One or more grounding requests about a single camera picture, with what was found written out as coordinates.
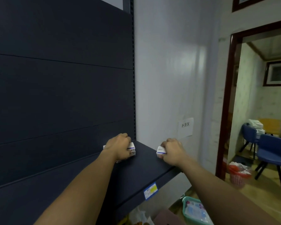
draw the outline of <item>paper sign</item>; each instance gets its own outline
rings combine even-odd
[[[148,200],[150,197],[152,197],[157,192],[158,192],[157,185],[154,182],[147,189],[145,189],[145,191],[143,193],[145,195],[145,199]]]
[[[178,139],[193,135],[194,118],[187,118],[179,121]]]

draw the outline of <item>green basket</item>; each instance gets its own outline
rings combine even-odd
[[[200,224],[200,225],[201,225],[201,224],[203,224],[203,225],[210,225],[209,223],[204,223],[204,222],[202,222],[201,220],[197,220],[197,219],[191,218],[191,217],[189,217],[187,214],[184,213],[185,208],[186,208],[186,202],[187,202],[187,201],[194,201],[194,202],[197,202],[197,203],[201,203],[200,200],[195,199],[195,198],[192,198],[192,197],[184,197],[182,201],[183,201],[182,213],[183,213],[184,217],[185,217],[187,220],[189,220],[189,223]]]

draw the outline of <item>ceiling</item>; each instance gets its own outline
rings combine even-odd
[[[265,60],[281,59],[281,35],[252,41]]]

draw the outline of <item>blue chair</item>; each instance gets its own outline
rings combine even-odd
[[[267,164],[271,163],[277,166],[281,183],[281,138],[268,134],[261,135],[258,143],[257,156],[258,159],[261,160],[261,163],[255,170],[258,171],[260,168],[261,170],[256,175],[255,179],[257,180]]]
[[[253,159],[255,159],[255,153],[256,153],[256,143],[258,143],[258,139],[256,139],[256,135],[257,135],[257,130],[255,128],[252,128],[251,126],[249,126],[248,123],[245,123],[242,125],[242,135],[244,137],[244,139],[247,141],[244,146],[239,150],[239,152],[242,152],[245,147],[251,143],[251,149],[250,151],[252,151],[252,146],[254,145],[254,155],[253,155]]]

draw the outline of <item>person's right arm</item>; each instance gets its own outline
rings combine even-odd
[[[184,172],[215,225],[280,224],[246,196],[202,168],[176,139],[169,138],[161,146],[167,151],[163,160]]]

